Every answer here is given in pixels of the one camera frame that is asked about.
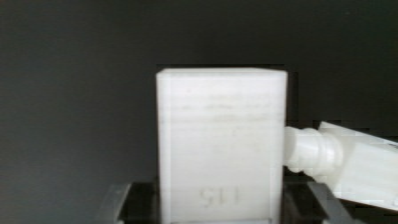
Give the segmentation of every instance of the dark surface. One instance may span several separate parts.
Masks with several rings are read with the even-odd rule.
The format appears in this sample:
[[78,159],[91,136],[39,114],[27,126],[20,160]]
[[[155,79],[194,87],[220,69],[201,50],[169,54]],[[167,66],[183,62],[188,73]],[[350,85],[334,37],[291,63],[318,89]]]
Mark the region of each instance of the dark surface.
[[0,223],[92,223],[156,175],[165,65],[284,64],[290,123],[396,136],[396,15],[394,0],[2,0]]

